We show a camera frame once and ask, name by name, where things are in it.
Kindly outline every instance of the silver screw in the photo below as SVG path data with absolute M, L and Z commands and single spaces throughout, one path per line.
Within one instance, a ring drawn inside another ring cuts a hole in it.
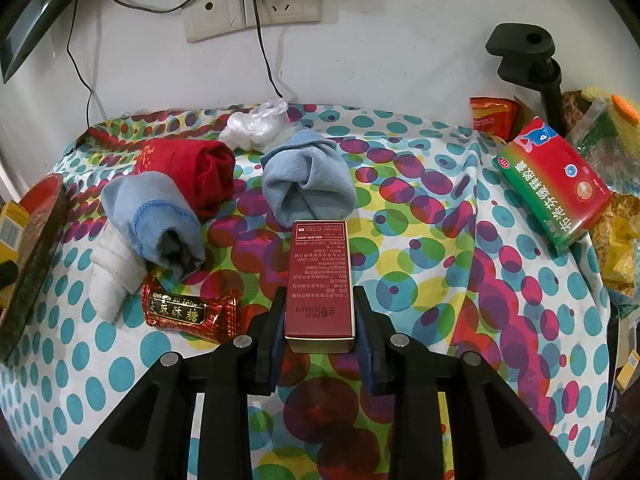
M 478 366 L 482 362 L 482 358 L 475 352 L 467 352 L 463 359 L 469 366 Z
M 160 364 L 162 366 L 173 366 L 178 362 L 178 354 L 175 352 L 167 352 L 160 358 Z
M 254 340 L 249 335 L 239 335 L 234 339 L 234 345 L 238 348 L 247 348 L 252 342 Z
M 393 346 L 399 346 L 400 348 L 407 346 L 409 344 L 409 338 L 405 334 L 393 334 L 389 339 Z

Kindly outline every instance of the wall socket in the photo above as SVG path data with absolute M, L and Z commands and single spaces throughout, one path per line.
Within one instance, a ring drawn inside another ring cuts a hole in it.
M 260 25 L 277 23 L 319 22 L 322 0 L 257 0 Z M 247 27 L 255 27 L 254 1 L 244 0 Z
M 196 0 L 182 10 L 182 20 L 188 43 L 246 28 L 242 0 Z

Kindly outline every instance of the polka dot tablecloth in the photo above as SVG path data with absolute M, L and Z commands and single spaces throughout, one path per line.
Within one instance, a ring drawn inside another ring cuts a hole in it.
M 0 367 L 0 407 L 42 478 L 59 478 L 158 356 L 214 348 L 148 327 L 139 296 L 116 323 L 104 322 L 87 291 L 90 254 L 106 222 L 102 187 L 132 171 L 147 139 L 215 139 L 229 113 L 172 110 L 107 121 L 55 166 L 68 189 L 68 223 L 24 335 Z M 590 238 L 557 254 L 492 164 L 499 147 L 477 132 L 352 107 L 292 105 L 289 116 L 334 139 L 351 168 L 353 278 L 373 308 L 434 351 L 481 352 L 585 478 L 602 434 L 609 366 L 609 298 Z M 246 327 L 286 284 L 290 231 L 262 196 L 258 154 L 237 156 L 234 196 L 203 225 L 204 269 L 184 283 L 158 273 L 165 287 L 185 294 L 241 289 Z M 393 399 L 367 393 L 352 354 L 288 352 L 276 394 L 250 404 L 255 479 L 386 478 Z M 196 414 L 190 478 L 199 425 Z

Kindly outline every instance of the black clamp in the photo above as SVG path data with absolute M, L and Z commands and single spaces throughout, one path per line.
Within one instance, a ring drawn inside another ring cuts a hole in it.
M 556 60 L 554 40 L 544 28 L 525 23 L 501 23 L 495 27 L 486 50 L 502 58 L 498 76 L 507 83 L 540 92 L 546 122 L 560 136 L 566 135 L 560 83 L 562 71 Z
M 562 450 L 475 352 L 434 354 L 396 333 L 353 289 L 356 353 L 374 396 L 396 396 L 389 480 L 442 480 L 438 392 L 449 410 L 459 480 L 579 480 Z M 284 299 L 254 317 L 246 335 L 213 352 L 162 355 L 84 445 L 62 480 L 186 478 L 197 393 L 204 393 L 199 480 L 251 480 L 247 395 L 275 391 L 284 356 Z

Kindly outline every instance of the white wall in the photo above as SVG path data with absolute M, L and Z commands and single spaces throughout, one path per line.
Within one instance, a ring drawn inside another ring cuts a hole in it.
M 135 0 L 159 7 L 178 0 Z M 0 150 L 33 185 L 84 131 L 86 89 L 66 56 L 71 6 L 0 87 Z M 607 0 L 324 0 L 320 24 L 264 39 L 285 97 L 469 124 L 468 98 L 532 94 L 501 82 L 484 44 L 500 22 L 549 30 L 563 89 L 596 85 L 640 100 L 640 50 Z M 80 0 L 71 44 L 94 86 L 91 118 L 260 102 L 273 94 L 254 29 L 187 44 L 179 13 Z

